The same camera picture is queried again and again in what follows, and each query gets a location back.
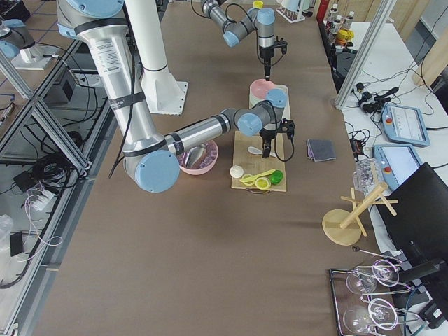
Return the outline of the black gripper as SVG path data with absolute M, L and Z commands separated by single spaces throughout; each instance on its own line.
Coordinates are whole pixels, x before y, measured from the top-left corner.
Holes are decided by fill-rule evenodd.
M 277 133 L 286 133 L 288 139 L 293 142 L 295 136 L 295 123 L 292 120 L 281 119 L 276 129 L 262 128 L 260 136 L 262 137 L 262 158 L 268 158 L 271 153 L 272 140 L 276 138 Z
M 259 56 L 264 65 L 265 80 L 270 81 L 271 76 L 271 59 L 277 48 L 281 49 L 282 55 L 287 53 L 288 42 L 278 36 L 258 37 Z

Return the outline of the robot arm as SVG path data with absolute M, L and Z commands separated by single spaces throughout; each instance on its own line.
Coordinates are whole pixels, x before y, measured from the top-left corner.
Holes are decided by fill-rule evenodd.
M 215 22 L 220 27 L 223 39 L 229 47 L 237 46 L 243 39 L 255 32 L 257 58 L 264 67 L 265 80 L 270 81 L 271 68 L 277 64 L 272 61 L 275 50 L 279 49 L 281 54 L 285 55 L 288 48 L 288 42 L 274 33 L 274 10 L 263 6 L 243 8 L 243 18 L 236 21 L 228 15 L 228 8 L 222 7 L 223 1 L 201 1 L 200 4 L 201 11 L 195 12 L 195 14 Z
M 168 190 L 179 177 L 180 154 L 231 130 L 260 136 L 264 157 L 277 134 L 293 137 L 294 122 L 283 117 L 288 98 L 280 89 L 251 108 L 227 108 L 170 134 L 159 133 L 153 114 L 181 114 L 188 85 L 169 71 L 154 1 L 58 1 L 57 17 L 60 34 L 90 50 L 123 135 L 118 158 L 141 189 Z

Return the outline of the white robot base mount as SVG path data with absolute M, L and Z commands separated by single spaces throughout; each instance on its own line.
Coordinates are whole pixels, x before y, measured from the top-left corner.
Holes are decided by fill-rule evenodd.
M 151 113 L 181 115 L 188 84 L 171 74 L 154 1 L 125 2 L 143 66 L 141 86 Z

